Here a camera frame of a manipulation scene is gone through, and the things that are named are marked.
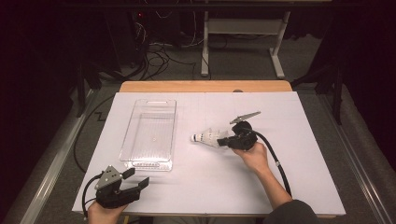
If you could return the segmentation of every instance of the gray cloth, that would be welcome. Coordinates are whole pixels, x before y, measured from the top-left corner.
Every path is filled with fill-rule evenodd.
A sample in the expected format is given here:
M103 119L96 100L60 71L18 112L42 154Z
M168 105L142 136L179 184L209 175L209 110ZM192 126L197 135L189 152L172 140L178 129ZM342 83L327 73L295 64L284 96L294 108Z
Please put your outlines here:
M318 217L312 208L301 201L293 200L275 209L263 224L319 224Z

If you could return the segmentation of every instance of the silver metal part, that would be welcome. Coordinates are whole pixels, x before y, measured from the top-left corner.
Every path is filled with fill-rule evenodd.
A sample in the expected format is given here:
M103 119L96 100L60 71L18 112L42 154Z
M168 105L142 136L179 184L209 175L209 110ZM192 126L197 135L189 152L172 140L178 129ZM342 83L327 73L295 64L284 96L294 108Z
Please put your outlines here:
M243 120L245 120L245 119L249 119L249 118L254 117L254 116L256 116L256 115L258 115L258 114L260 114L260 113L261 113L261 111L257 111L257 112L251 113L251 114L246 114L246 115L238 116L238 117L236 117L236 119L233 119L233 120L230 122L230 124L239 123L239 122L241 122L241 121L243 121Z
M113 166L107 166L107 169L102 174L102 177L99 179L98 184L95 186L95 189L101 189L105 186L108 186L116 181L122 179L122 174L120 174Z

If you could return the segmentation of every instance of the gray carpet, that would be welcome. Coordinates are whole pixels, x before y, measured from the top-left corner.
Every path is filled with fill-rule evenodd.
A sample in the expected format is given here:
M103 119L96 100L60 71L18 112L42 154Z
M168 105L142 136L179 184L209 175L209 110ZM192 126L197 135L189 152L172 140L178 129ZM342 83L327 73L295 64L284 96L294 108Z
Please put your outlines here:
M320 40L310 36L297 41L286 40L282 43L279 58L286 80L294 80L306 73L319 43ZM220 36L211 37L209 45L212 47L209 54L211 78L214 80L276 79L267 52L267 49L272 47L273 44L274 39L272 37L262 37L255 40L229 38L226 48L222 49L225 45L224 39ZM163 73L152 79L208 79L208 77L200 76L201 48L175 49L166 47L166 52L172 59L189 64L170 62ZM159 59L153 59L151 62L160 63L155 60ZM129 71L131 69L125 67L123 72L127 73ZM149 71L151 74L154 73L156 67L151 66ZM120 84L118 83L107 82L97 93L93 107L117 92L119 87ZM336 128L334 128L332 119L323 106L320 96L314 93L312 87L313 85L304 84L296 88L296 91L299 93L309 123L346 209L345 216L332 219L322 218L320 221L322 223L340 224L378 223L372 207L361 190L361 183L357 180L356 174L347 159L345 146ZM385 207L389 211L396 211L396 175L368 132L347 90L343 92L343 100L342 127L346 131L350 144L358 149L359 159L368 176L373 180ZM95 112L102 112L102 118L104 118L109 111L111 101L112 99L106 101ZM62 145L67 132L70 131L70 122L74 119L75 114L76 109L74 108L69 118L64 122L64 126L56 134L51 146L33 170L31 178L26 182L4 223L21 222L24 211L32 201L57 149ZM88 167L100 132L104 127L104 122L98 120L98 117L99 114L94 113L90 116L76 144L78 160L85 169ZM76 166L73 152L71 152L36 223L86 223L83 221L81 214L71 212L82 178L83 173ZM391 218L396 220L394 214L391 214Z

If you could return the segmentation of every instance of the white metal stand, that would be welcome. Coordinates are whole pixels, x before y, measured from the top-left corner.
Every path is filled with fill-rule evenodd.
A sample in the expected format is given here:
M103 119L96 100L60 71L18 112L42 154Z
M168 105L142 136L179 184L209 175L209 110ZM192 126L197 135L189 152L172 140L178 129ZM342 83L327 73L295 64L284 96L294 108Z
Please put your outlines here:
M290 12L288 11L285 12L283 20L209 19L208 12L205 12L201 76L207 77L209 74L209 48L207 46L209 34L277 35L276 45L274 48L270 48L269 52L276 76L279 79L284 79L285 74L277 54L288 25L289 16Z

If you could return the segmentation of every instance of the forearm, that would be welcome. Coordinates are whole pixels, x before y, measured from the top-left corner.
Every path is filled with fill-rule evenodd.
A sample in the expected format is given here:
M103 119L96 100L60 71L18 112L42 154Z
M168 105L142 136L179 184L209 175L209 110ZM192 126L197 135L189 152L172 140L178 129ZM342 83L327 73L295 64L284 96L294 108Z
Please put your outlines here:
M262 182L262 186L267 193L268 199L270 200L273 209L276 209L283 203L292 201L290 195L279 184L269 168L255 171L255 173L260 179L260 182Z

